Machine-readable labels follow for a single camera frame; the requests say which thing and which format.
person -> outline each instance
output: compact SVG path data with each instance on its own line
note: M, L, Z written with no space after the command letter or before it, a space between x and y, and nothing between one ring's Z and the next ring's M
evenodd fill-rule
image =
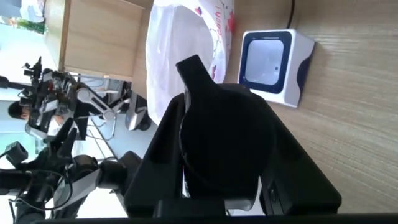
M87 106L87 109L91 114L100 114L100 112L95 108L95 106L86 103L84 105ZM8 107L8 114L10 117L15 119L28 120L30 116L30 111L28 107L21 106L19 104L19 101L15 101L11 103L10 106ZM58 125L62 125L64 122L62 116L55 115L53 119L57 122Z
M15 101L10 104L8 107L8 115L15 119L23 119L28 120L30 111L29 108L26 106L21 106L19 101ZM54 116L54 120L57 122L58 125L63 124L63 117L62 116Z

black cable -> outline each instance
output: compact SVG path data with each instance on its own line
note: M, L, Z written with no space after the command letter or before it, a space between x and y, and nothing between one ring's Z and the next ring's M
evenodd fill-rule
M295 8L295 0L292 0L292 7L290 8L290 16L289 16L289 20L287 21L286 29L289 29L290 25L292 24L294 8Z
M68 185L70 187L68 198L61 205L55 206L53 208L37 208L36 206L31 205L30 203L26 202L24 199L21 199L21 198L17 198L15 200L9 200L10 202L16 203L16 202L20 201L20 202L23 202L24 204L26 204L27 206L29 206L29 207L31 207L33 209L39 210L39 211L60 210L64 205L66 205L69 202L69 200L71 199L72 194L73 194L73 186L72 186L72 182L69 180L67 175L62 175L62 174L60 174L58 172L51 171L51 170L29 170L29 171L31 171L31 172L49 172L51 174L59 175L61 178L64 178L65 181L68 181Z

white wall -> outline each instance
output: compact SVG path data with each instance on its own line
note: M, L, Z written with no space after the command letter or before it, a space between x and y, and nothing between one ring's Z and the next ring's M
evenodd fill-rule
M1 76L7 77L10 82L29 83L22 66L26 62L33 65L40 56L44 68L56 69L42 35L0 24ZM19 90L0 89L0 100L18 100L18 93Z
M20 17L19 9L22 6L21 0L1 0L0 15L7 17Z

white plastic bag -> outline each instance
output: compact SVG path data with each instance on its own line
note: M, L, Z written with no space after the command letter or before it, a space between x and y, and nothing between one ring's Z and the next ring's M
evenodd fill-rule
M231 50L234 0L155 0L146 40L147 102L159 124L170 100L184 92L175 64L199 55L222 83Z

white device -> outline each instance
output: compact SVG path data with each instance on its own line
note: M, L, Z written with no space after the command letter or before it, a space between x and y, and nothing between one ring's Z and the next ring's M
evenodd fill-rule
M243 34L238 83L266 101L296 108L315 41L294 29Z

